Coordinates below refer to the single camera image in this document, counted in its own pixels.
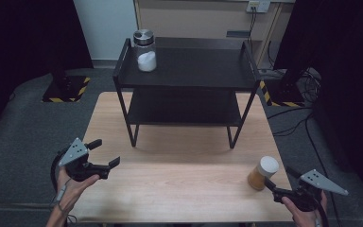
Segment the bottle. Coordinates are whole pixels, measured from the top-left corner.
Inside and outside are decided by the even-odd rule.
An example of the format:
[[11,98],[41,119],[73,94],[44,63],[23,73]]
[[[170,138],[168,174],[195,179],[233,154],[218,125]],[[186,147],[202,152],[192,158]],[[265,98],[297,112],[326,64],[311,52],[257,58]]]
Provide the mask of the bottle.
[[133,37],[138,68],[143,72],[153,71],[157,66],[153,32],[140,29],[134,32]]
[[258,165],[250,172],[248,180],[252,188],[261,191],[265,188],[265,177],[270,178],[279,170],[276,159],[264,156]]

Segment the human hand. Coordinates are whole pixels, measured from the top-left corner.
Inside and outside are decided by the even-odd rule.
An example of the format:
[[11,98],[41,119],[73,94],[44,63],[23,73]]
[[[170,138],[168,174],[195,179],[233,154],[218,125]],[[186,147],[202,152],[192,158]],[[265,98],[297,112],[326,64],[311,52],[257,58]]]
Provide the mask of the human hand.
[[84,190],[98,180],[99,175],[93,175],[83,182],[76,182],[67,175],[66,168],[61,166],[58,176],[58,193],[64,185],[66,190],[60,202],[54,207],[46,226],[62,226]]
[[[296,223],[297,227],[313,227],[315,226],[316,218],[320,216],[318,210],[313,212],[303,212],[291,201],[288,197],[282,197],[282,202],[293,215],[293,220]],[[322,191],[321,192],[321,201],[320,204],[322,205],[323,210],[326,213],[326,195]]]

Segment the lower shelf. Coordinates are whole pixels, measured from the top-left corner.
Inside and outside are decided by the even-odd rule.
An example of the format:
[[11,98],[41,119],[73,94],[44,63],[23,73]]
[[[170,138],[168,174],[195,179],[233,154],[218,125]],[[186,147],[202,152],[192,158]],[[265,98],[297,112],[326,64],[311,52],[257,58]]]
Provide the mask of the lower shelf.
[[133,92],[128,117],[133,125],[241,124],[234,91],[139,88]]

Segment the striped warning tape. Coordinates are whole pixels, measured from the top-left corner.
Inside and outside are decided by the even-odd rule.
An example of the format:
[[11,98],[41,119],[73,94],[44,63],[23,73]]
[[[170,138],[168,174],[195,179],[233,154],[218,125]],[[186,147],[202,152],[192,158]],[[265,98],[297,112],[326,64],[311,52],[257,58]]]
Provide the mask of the striped warning tape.
[[265,101],[268,106],[288,106],[288,107],[302,107],[304,106],[304,103],[302,102],[275,102],[272,101],[272,98],[270,97],[270,94],[267,89],[267,85],[264,83],[263,80],[260,82],[260,87],[262,90],[262,93],[264,94]]
[[85,92],[85,89],[87,88],[88,82],[90,81],[90,78],[85,78],[83,81],[80,90],[78,91],[78,94],[74,97],[43,97],[43,102],[78,102],[82,95]]

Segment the pill bottle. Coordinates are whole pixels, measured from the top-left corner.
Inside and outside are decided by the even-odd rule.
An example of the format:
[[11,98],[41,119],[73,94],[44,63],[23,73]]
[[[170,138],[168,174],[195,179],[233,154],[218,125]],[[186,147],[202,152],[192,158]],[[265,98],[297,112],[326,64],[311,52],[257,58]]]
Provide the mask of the pill bottle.
[[138,68],[143,72],[153,71],[157,66],[153,32],[148,29],[137,30],[133,40]]
[[276,159],[270,156],[262,157],[257,166],[249,174],[249,185],[258,191],[263,190],[265,188],[265,177],[272,177],[278,170],[279,164]]

